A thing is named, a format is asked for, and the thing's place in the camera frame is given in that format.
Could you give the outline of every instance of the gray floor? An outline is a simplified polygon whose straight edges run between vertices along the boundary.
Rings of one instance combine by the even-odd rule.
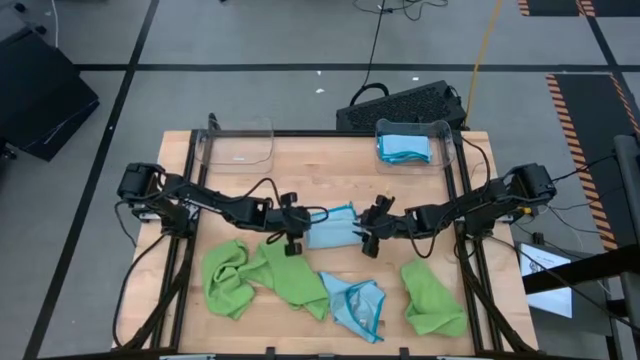
[[[78,64],[126,64],[149,1],[57,1],[60,49]],[[28,3],[33,18],[53,29],[49,2]],[[363,7],[376,3],[360,1]],[[385,16],[375,61],[472,64],[492,6],[491,0],[451,0],[448,8],[426,7],[417,23],[401,14]],[[632,35],[638,20],[598,22],[618,61],[640,64]],[[358,12],[350,1],[230,0],[222,6],[215,0],[160,0],[141,63],[365,63],[375,25],[375,15]],[[46,39],[53,41],[51,32]],[[585,18],[523,17],[515,2],[504,4],[485,62],[605,63]],[[110,347],[117,290],[132,256],[113,215],[115,188],[127,163],[155,161],[163,131],[203,126],[211,111],[225,127],[266,116],[277,129],[333,129],[335,110],[348,104],[363,77],[362,71],[136,72],[40,356]],[[397,92],[444,79],[466,99],[470,77],[373,72],[371,81]],[[84,72],[82,78],[101,105],[62,152],[51,163],[20,154],[0,173],[0,286],[10,289],[0,297],[0,353],[6,359],[24,353],[123,73]],[[640,74],[625,78],[640,94]],[[474,104],[469,124],[489,132],[500,172],[531,161],[546,165],[551,175],[573,169],[544,73],[481,73]],[[576,178],[560,183],[555,205],[584,202]],[[586,208],[563,215],[576,226],[595,229]],[[137,231],[135,221],[126,217],[125,222]],[[525,227],[544,231],[567,249],[603,250],[596,236],[577,239],[550,213]],[[527,239],[519,229],[513,232]],[[536,313],[534,322],[541,348],[551,354],[607,357],[601,336],[559,333],[545,314]]]

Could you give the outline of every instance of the crumpled towel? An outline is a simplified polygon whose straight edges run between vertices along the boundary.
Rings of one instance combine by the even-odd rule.
[[[320,277],[329,291],[330,309],[336,324],[345,326],[368,342],[384,340],[378,336],[378,320],[385,293],[375,281],[351,284],[321,272]]]
[[[422,259],[404,265],[400,272],[411,297],[405,317],[418,335],[434,332],[460,336],[465,333],[467,315],[463,308]]]
[[[238,319],[255,294],[248,281],[272,289],[293,309],[305,307],[316,319],[329,312],[329,295],[320,277],[302,256],[284,255],[284,241],[261,243],[248,261],[247,246],[232,240],[211,250],[202,261],[207,307],[213,313]]]

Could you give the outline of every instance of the green towel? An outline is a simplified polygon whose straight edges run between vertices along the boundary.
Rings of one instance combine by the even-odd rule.
[[[411,297],[405,316],[418,335],[465,332],[467,315],[422,259],[404,265],[400,272]]]
[[[329,295],[322,280],[302,256],[284,255],[284,241],[258,246],[247,263],[244,243],[232,240],[211,250],[202,261],[205,301],[215,314],[238,319],[249,307],[255,281],[272,289],[294,309],[304,306],[318,320],[329,312]]]
[[[238,272],[248,259],[247,246],[239,240],[207,253],[202,260],[202,288],[209,311],[237,320],[249,307],[255,292]]]
[[[304,306],[318,320],[329,312],[329,294],[320,277],[302,256],[285,256],[285,241],[262,243],[249,264],[240,268],[243,278],[262,284],[289,303]]]

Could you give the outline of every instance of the wooden table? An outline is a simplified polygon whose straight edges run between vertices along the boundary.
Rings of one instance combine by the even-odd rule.
[[[495,164],[484,132],[468,132],[464,136],[481,146],[491,161],[492,176]],[[181,174],[189,142],[189,132],[166,132],[160,148],[158,163],[168,172]],[[347,137],[282,137],[275,139],[275,153],[271,176],[280,193],[295,191],[298,203],[321,205],[327,208],[353,201],[356,210],[368,208],[376,195],[395,196],[391,213],[402,214],[411,206],[448,201],[444,173],[407,176],[381,175],[374,166],[374,139]],[[484,184],[486,170],[481,154],[465,144],[465,154],[474,188]],[[454,163],[454,176],[461,193],[459,169]],[[197,179],[194,171],[192,181]],[[265,174],[215,174],[209,172],[206,186],[226,195],[241,195]],[[254,196],[273,197],[268,186],[259,188]],[[140,231],[138,256],[157,239],[159,224],[143,224]],[[497,224],[497,238],[512,242],[509,227]],[[374,279],[387,294],[380,317],[379,333],[385,341],[369,344],[329,317],[316,321],[305,311],[293,311],[271,290],[255,286],[257,296],[238,321],[209,313],[204,303],[200,263],[206,252],[234,238],[242,238],[251,251],[267,234],[238,230],[220,216],[203,212],[197,235],[196,253],[191,272],[190,288],[185,309],[180,352],[264,354],[273,346],[278,354],[397,355],[400,347],[408,347],[412,355],[471,355],[473,343],[465,336],[449,338],[440,335],[417,336],[404,318],[409,302],[400,278],[400,267],[416,255],[408,240],[382,241],[380,255],[371,259],[360,252],[359,246],[336,249],[305,250],[303,256],[314,271],[327,271],[345,281]],[[440,281],[465,306],[460,267],[453,255],[453,229],[443,231],[437,238],[433,255],[425,260]],[[120,339],[128,340],[146,319],[157,302],[169,241],[166,240],[147,255],[133,272],[120,313]],[[418,241],[426,253],[430,240]],[[512,249],[492,241],[485,241],[493,295],[509,323],[529,345],[537,348],[536,337],[527,306],[516,254]],[[478,303],[483,327],[485,348],[489,348],[488,325],[483,307]],[[167,312],[166,324],[173,321],[173,310]],[[164,331],[163,343],[168,344]]]

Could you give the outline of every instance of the light blue cloth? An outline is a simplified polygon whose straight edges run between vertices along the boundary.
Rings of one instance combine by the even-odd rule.
[[[324,218],[324,212],[311,214],[311,221]],[[313,224],[306,232],[308,249],[323,249],[347,245],[360,245],[362,239],[354,231],[360,231],[356,222],[356,211],[353,204],[343,205],[329,210],[329,218],[321,223]]]
[[[390,164],[408,161],[431,162],[433,152],[427,136],[382,135],[378,137],[380,159]]]
[[[321,272],[329,293],[329,309],[336,324],[343,325],[368,342],[384,340],[378,336],[378,320],[385,294],[373,280],[350,284]]]

